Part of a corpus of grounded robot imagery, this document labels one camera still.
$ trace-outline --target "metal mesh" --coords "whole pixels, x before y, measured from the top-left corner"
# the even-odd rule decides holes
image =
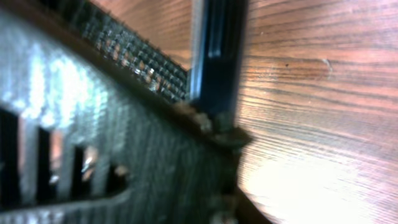
[[[150,91],[170,103],[187,98],[187,71],[99,7],[87,0],[43,2],[50,13]]]

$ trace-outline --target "wooden table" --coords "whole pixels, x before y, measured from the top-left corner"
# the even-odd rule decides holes
[[[97,0],[184,67],[190,0]],[[253,0],[240,186],[275,223],[398,223],[398,1]]]

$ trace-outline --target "vent opening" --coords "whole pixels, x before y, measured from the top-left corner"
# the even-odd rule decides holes
[[[52,173],[50,170],[50,142],[51,134],[39,128],[39,156],[37,169],[37,195],[38,202],[48,201],[55,196],[55,189],[51,186]]]
[[[0,109],[0,204],[21,200],[18,174],[18,117]]]
[[[127,187],[128,169],[124,166],[111,165],[108,173],[108,182],[106,184],[106,192],[115,194]]]
[[[81,197],[84,193],[83,190],[83,158],[84,148],[81,146],[75,147],[75,160],[73,161],[73,174],[72,174],[72,197]]]

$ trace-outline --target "metal grate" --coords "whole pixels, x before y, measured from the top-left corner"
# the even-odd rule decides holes
[[[187,99],[187,71],[134,31],[89,1],[46,1],[45,12],[60,16],[116,65],[128,69],[150,91],[169,103]]]
[[[80,1],[73,2],[48,7],[57,9],[56,15],[67,21],[70,30],[86,35],[85,40],[91,46],[54,22],[53,15],[43,15],[26,1],[0,1],[0,49],[4,49],[0,51],[0,108],[24,118],[26,123],[22,130],[26,137],[21,149],[26,158],[48,154],[46,148],[42,149],[42,146],[48,147],[48,133],[40,135],[38,127],[59,131],[63,136],[56,203],[52,200],[47,205],[40,202],[47,200],[48,195],[44,195],[44,199],[37,198],[37,193],[45,190],[39,187],[42,182],[36,177],[42,173],[43,183],[47,183],[49,174],[42,171],[47,171],[49,165],[42,164],[40,168],[37,159],[27,159],[20,174],[12,174],[19,178],[19,184],[14,182],[10,188],[2,188],[20,197],[22,207],[15,210],[12,207],[18,205],[6,207],[5,212],[0,212],[0,223],[208,223],[210,216],[223,208],[212,205],[212,198],[235,186],[238,164],[235,152],[247,141],[236,142],[237,138],[223,135],[210,139],[211,136],[204,135],[188,117],[176,113],[170,105],[131,80],[128,75],[135,71],[131,70],[135,62],[128,61],[127,66],[122,60],[128,43],[129,52],[138,47],[132,44],[135,41],[144,44],[133,55],[144,64],[135,75],[147,74],[145,65],[154,59],[144,57],[150,52],[150,58],[160,55],[160,59],[167,62],[157,60],[159,68],[153,68],[154,74],[161,69],[171,73],[170,67],[176,65],[159,51],[152,51],[151,46],[136,35],[130,35],[128,42],[121,41],[120,36],[125,34],[121,32],[125,29],[122,25],[102,13],[91,11],[87,14],[84,8],[92,6],[87,2],[79,5],[79,12],[75,3]],[[70,11],[80,16],[71,16]],[[91,19],[101,22],[95,25]],[[89,25],[82,25],[80,20],[88,21],[86,25]],[[110,29],[104,24],[115,27]],[[98,43],[103,57],[92,50]],[[181,99],[164,98],[171,102]],[[9,121],[0,120],[4,125],[0,124],[0,128],[16,127],[15,119],[13,124],[7,123]],[[37,138],[43,144],[36,144]],[[0,153],[8,153],[1,156],[10,161],[0,170],[3,180],[10,174],[7,170],[16,170],[16,155],[10,154],[16,153],[15,144],[0,141],[0,148],[5,149],[0,149]],[[86,191],[76,191],[83,185],[79,172],[83,150],[80,146],[98,150],[88,200],[79,200]],[[113,164],[129,170],[126,183],[119,185],[120,193],[103,197],[118,189],[107,185],[109,180],[115,182],[114,177],[109,176]]]

